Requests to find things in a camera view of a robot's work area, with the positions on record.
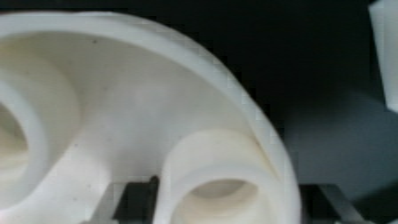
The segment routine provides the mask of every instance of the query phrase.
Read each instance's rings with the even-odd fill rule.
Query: round opening
[[[12,187],[28,163],[28,148],[16,118],[0,104],[0,191]]]
[[[218,180],[201,185],[183,197],[172,224],[265,223],[257,187],[242,180]]]

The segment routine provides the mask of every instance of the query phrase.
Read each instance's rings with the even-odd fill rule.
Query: white plastic part
[[[387,108],[398,112],[398,1],[380,0],[369,6],[377,55]]]
[[[0,160],[23,158],[0,165],[0,223],[114,223],[94,219],[108,185],[153,175],[154,224],[300,223],[270,122],[176,31],[114,13],[3,15],[0,59],[0,104],[27,141],[0,129]]]

